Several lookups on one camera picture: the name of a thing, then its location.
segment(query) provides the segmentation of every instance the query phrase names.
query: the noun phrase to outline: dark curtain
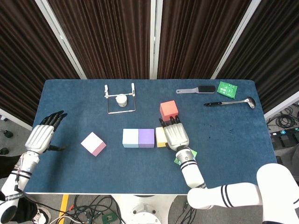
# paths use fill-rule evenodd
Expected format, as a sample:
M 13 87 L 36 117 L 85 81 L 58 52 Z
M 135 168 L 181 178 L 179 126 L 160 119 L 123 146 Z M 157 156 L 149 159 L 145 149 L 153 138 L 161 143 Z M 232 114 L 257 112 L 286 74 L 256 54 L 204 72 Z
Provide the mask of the dark curtain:
M 263 0 L 217 78 L 254 80 L 264 113 L 299 91 L 299 1 Z
M 0 1 L 0 108 L 33 124 L 46 79 L 78 78 L 34 1 Z
M 150 0 L 49 0 L 88 78 L 149 78 Z
M 158 78 L 210 78 L 250 0 L 164 0 Z

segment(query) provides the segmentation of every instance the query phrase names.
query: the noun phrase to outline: purple cube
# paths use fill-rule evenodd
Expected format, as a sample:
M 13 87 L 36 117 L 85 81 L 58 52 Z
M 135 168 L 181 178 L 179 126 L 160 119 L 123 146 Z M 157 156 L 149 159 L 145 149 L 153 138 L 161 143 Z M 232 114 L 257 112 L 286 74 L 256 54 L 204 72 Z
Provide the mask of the purple cube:
M 138 129 L 138 146 L 139 148 L 155 147 L 154 129 Z

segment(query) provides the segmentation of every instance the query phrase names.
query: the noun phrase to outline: yellow cube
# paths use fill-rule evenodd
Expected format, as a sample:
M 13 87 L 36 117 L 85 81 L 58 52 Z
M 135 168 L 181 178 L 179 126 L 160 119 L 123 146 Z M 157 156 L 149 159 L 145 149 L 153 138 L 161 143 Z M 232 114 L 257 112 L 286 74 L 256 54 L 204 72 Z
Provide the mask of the yellow cube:
M 162 127 L 156 127 L 157 147 L 166 147 L 167 139 Z

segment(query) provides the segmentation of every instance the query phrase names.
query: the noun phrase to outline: table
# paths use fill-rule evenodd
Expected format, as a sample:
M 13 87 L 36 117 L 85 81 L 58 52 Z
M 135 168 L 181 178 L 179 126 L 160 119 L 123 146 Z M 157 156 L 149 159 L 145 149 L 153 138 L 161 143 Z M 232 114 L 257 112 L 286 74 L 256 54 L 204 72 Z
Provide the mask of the table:
M 62 152 L 48 151 L 25 191 L 68 194 L 187 194 L 175 152 L 166 148 L 124 148 L 123 128 L 160 126 L 161 102 L 175 100 L 179 117 L 198 152 L 199 169 L 208 188 L 238 182 L 256 184 L 256 172 L 276 162 L 269 132 L 255 84 L 250 80 L 223 80 L 238 86 L 235 100 L 251 96 L 247 104 L 204 107 L 204 103 L 230 101 L 219 93 L 176 94 L 176 89 L 215 85 L 221 80 L 47 80 L 37 109 L 34 126 L 47 115 L 64 110 L 67 117 L 54 134 L 52 145 L 67 146 Z M 136 111 L 107 114 L 104 85 L 109 94 L 131 92 L 135 83 Z M 111 109 L 117 109 L 109 99 Z M 128 98 L 125 110 L 132 107 Z M 107 147 L 94 157 L 81 146 L 94 132 Z

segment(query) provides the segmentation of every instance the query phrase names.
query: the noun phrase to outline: yellow tape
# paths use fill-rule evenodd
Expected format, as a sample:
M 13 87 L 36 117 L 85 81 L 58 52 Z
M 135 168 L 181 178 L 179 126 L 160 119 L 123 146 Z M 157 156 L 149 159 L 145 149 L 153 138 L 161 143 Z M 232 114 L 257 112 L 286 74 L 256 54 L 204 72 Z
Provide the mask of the yellow tape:
M 67 202 L 69 200 L 69 195 L 63 195 L 62 196 L 62 201 L 61 201 L 61 206 L 60 206 L 60 210 L 63 212 L 59 213 L 59 217 L 64 215 L 64 212 L 66 212 L 67 209 Z M 62 218 L 58 224 L 64 224 L 64 218 Z

